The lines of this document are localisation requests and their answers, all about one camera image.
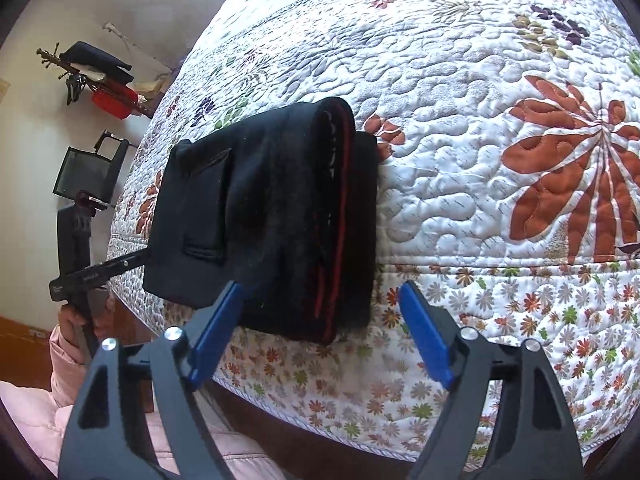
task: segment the pink jacket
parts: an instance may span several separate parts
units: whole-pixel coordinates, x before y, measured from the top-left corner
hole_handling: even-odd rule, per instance
[[[17,388],[0,381],[0,398],[31,449],[57,475],[62,439],[72,404],[84,377],[84,366],[81,364],[81,352],[60,335],[59,327],[51,334],[49,343],[53,364],[51,392]],[[159,465],[177,473],[159,413],[148,413],[146,423]],[[209,424],[208,427],[226,464],[237,479],[284,480],[280,469],[256,442],[240,433]]]

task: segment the white quilted blanket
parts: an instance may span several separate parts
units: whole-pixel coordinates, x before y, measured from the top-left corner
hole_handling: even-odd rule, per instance
[[[414,460],[446,394],[399,314],[416,280],[460,325],[538,339],[583,453],[640,399],[640,53],[611,0],[228,0],[153,119],[112,227],[143,247],[180,139],[341,96],[378,136],[372,321],[327,348],[238,329],[215,379],[273,415]],[[188,309],[113,290],[159,333]],[[470,456],[495,421],[493,384]]]

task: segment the metal bolt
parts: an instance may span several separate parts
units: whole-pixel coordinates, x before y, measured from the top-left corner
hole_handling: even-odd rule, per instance
[[[182,337],[182,329],[179,326],[170,326],[164,331],[164,338],[169,341],[178,341]]]
[[[465,326],[462,330],[460,330],[460,337],[465,339],[466,341],[475,341],[478,339],[479,333],[475,328],[471,328],[470,326]]]
[[[111,350],[116,348],[116,346],[118,346],[118,341],[113,337],[108,337],[102,342],[102,349],[106,350],[107,352],[110,352]]]
[[[538,352],[542,348],[542,345],[535,339],[527,339],[524,341],[524,348],[529,352]]]

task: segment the bed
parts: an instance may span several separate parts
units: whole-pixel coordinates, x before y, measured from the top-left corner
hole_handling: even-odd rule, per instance
[[[584,456],[640,399],[640,52],[611,0],[227,0],[134,158],[109,256],[145,247],[172,146],[343,97],[378,138],[366,330],[323,347],[236,329],[214,379],[268,413],[415,460],[446,400],[398,309],[415,280],[492,341],[538,339]],[[156,333],[190,309],[112,290]],[[488,392],[468,466],[487,452]]]

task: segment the folded black pants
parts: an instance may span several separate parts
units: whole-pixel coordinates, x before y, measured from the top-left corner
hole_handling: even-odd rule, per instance
[[[241,324],[330,342],[365,326],[374,279],[378,157],[339,98],[228,126],[169,156],[144,289],[193,308],[228,280],[245,286]]]

